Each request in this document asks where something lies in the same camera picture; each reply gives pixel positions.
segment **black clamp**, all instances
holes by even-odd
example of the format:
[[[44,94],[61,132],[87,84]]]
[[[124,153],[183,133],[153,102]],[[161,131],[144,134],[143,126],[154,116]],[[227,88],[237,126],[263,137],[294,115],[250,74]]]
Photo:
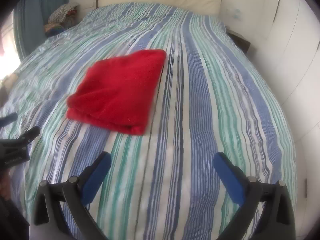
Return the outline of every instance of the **black clamp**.
[[[30,239],[74,240],[60,206],[62,201],[68,205],[84,239],[107,240],[84,205],[93,201],[110,167],[110,154],[102,152],[78,177],[71,176],[57,184],[43,180],[34,203]]]
[[[34,126],[18,139],[0,139],[0,171],[30,160],[27,146],[40,134],[40,128]]]
[[[264,208],[250,240],[294,240],[295,224],[287,186],[282,180],[276,184],[246,177],[222,152],[216,153],[213,165],[230,198],[239,209],[217,240],[241,240],[257,210],[259,202]]]

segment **bed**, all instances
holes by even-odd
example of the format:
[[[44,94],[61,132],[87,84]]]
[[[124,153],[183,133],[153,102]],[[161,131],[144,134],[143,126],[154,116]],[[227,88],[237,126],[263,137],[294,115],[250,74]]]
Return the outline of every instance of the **bed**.
[[[167,59],[143,136],[66,118],[66,99],[88,67],[149,48],[166,50]],[[19,119],[1,136],[41,127],[31,160],[11,170],[12,198],[28,219],[41,180],[79,175],[103,150],[112,167],[87,208],[109,239],[216,239],[238,208],[214,171],[219,151],[248,176],[284,180],[295,205],[295,150],[284,114],[214,13],[137,1],[99,5],[16,73],[1,115],[17,111]],[[63,211],[81,238],[67,206]]]

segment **screw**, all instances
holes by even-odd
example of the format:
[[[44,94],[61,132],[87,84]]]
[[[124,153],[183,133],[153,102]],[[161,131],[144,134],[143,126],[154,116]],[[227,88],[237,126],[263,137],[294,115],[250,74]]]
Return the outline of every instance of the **screw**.
[[[77,182],[77,180],[78,180],[77,176],[72,176],[69,178],[69,182],[71,182],[71,183],[75,183],[75,182]]]
[[[254,177],[254,176],[249,176],[248,179],[249,179],[250,182],[256,182],[257,181],[256,177]]]
[[[285,186],[285,182],[283,180],[279,180],[279,185],[283,187]]]
[[[43,180],[43,181],[40,182],[40,186],[41,187],[44,187],[47,184],[48,184],[48,181],[46,181],[46,180]]]

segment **red towel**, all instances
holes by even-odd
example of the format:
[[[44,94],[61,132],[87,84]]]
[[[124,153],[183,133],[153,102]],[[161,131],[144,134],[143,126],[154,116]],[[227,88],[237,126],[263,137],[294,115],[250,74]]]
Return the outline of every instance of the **red towel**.
[[[143,134],[165,57],[164,50],[149,49],[96,62],[67,99],[67,118]]]

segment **bedsheet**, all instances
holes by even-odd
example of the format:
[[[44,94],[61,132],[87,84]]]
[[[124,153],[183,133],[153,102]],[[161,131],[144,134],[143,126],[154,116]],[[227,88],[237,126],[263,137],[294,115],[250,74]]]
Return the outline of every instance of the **bedsheet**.
[[[166,50],[167,59],[145,135],[66,118],[66,98],[95,61],[150,48]],[[295,150],[284,114],[215,17],[161,4],[109,5],[49,38],[17,73],[1,115],[17,111],[19,119],[0,135],[41,127],[31,160],[11,171],[12,197],[28,219],[41,180],[79,175],[103,150],[112,167],[87,208],[109,239],[216,239],[238,208],[214,171],[219,151],[246,175],[284,180],[295,205]],[[63,211],[80,238],[66,205]],[[261,207],[245,239],[260,214]]]

